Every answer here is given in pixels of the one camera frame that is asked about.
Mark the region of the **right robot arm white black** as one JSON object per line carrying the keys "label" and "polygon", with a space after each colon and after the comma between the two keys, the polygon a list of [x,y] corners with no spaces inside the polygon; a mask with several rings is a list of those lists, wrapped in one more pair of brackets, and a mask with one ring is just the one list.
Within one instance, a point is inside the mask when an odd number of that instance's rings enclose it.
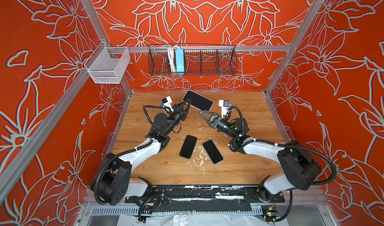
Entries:
{"label": "right robot arm white black", "polygon": [[286,144],[257,139],[248,135],[249,127],[238,107],[232,106],[229,113],[237,111],[239,117],[231,121],[230,116],[202,110],[200,115],[206,123],[219,132],[231,137],[229,149],[234,153],[256,155],[280,163],[282,173],[269,176],[260,183],[269,194],[299,189],[306,191],[310,186],[326,185],[336,179],[337,167],[324,154],[303,147],[298,141]]}

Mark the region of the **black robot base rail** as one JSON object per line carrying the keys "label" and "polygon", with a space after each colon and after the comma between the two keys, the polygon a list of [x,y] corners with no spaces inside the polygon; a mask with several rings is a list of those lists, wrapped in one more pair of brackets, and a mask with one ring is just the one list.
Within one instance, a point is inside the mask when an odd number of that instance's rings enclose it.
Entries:
{"label": "black robot base rail", "polygon": [[258,185],[153,185],[142,197],[125,197],[126,203],[156,205],[154,213],[246,213],[257,214],[257,206],[284,204],[283,193],[272,196],[268,202],[258,195]]}

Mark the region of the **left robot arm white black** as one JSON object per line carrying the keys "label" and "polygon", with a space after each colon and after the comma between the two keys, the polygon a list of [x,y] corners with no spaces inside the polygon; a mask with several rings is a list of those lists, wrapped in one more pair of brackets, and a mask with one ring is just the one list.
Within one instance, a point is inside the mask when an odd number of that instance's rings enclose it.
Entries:
{"label": "left robot arm white black", "polygon": [[104,157],[90,186],[98,204],[114,206],[123,198],[142,197],[149,191],[150,183],[141,178],[131,179],[131,173],[167,147],[171,140],[169,134],[186,120],[191,105],[192,101],[188,99],[173,106],[166,102],[161,106],[143,106],[151,126],[146,140],[131,150],[108,153]]}

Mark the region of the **phone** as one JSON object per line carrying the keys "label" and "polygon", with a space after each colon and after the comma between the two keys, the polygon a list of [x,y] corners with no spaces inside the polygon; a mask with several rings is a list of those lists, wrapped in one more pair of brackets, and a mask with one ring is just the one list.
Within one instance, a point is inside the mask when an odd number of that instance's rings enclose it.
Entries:
{"label": "phone", "polygon": [[199,110],[210,111],[213,101],[193,91],[188,91],[183,100],[191,100],[191,105]]}

